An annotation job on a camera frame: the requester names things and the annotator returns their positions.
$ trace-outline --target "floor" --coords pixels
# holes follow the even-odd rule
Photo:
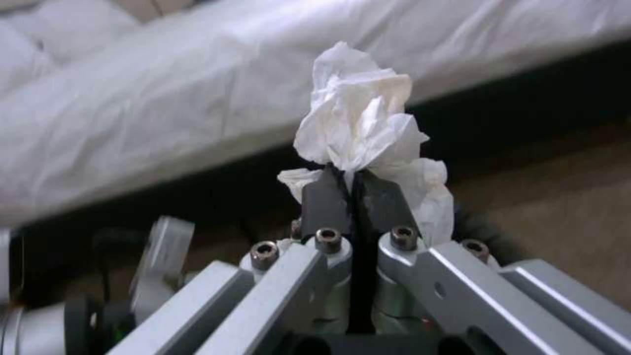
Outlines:
[[[532,144],[476,162],[455,164],[449,182],[458,203],[626,310],[631,310],[631,124],[611,124]],[[295,210],[248,221],[259,239],[278,239]],[[213,260],[237,264],[249,249],[241,228],[197,231],[185,270]],[[134,267],[113,270],[112,297],[126,299]],[[86,276],[66,294],[100,297]]]

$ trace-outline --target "screw head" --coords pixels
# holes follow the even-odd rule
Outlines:
[[[473,256],[480,259],[481,262],[487,263],[490,253],[486,244],[475,239],[465,239],[460,242],[460,245],[462,245],[463,248],[470,252]]]
[[[261,241],[250,249],[250,261],[252,267],[265,271],[278,260],[278,247],[272,241]]]
[[[416,229],[409,226],[396,226],[390,231],[390,244],[398,250],[416,249]]]
[[[335,228],[320,228],[315,232],[315,248],[324,254],[337,253],[342,248],[342,235]]]
[[[292,221],[291,232],[289,237],[292,241],[300,242],[302,235],[300,233],[301,219],[295,219]]]

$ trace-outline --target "crumpled tissue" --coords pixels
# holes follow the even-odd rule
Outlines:
[[[453,197],[445,187],[443,162],[418,157],[429,137],[418,130],[414,116],[404,113],[411,80],[392,69],[380,69],[367,53],[344,42],[324,51],[314,62],[311,111],[302,120],[293,146],[305,160],[332,162],[353,174],[368,169],[398,183],[427,246],[451,240]],[[302,188],[321,171],[281,171],[300,202]]]

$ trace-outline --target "mattress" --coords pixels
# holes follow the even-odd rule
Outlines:
[[[291,142],[309,111],[313,60],[340,40],[408,74],[417,104],[627,39],[630,30],[626,0],[198,6],[0,100],[0,226]]]

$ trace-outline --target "white pillow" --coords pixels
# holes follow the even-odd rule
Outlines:
[[[47,0],[8,20],[57,64],[97,51],[140,27],[108,0]]]
[[[0,97],[55,69],[50,57],[0,20]]]

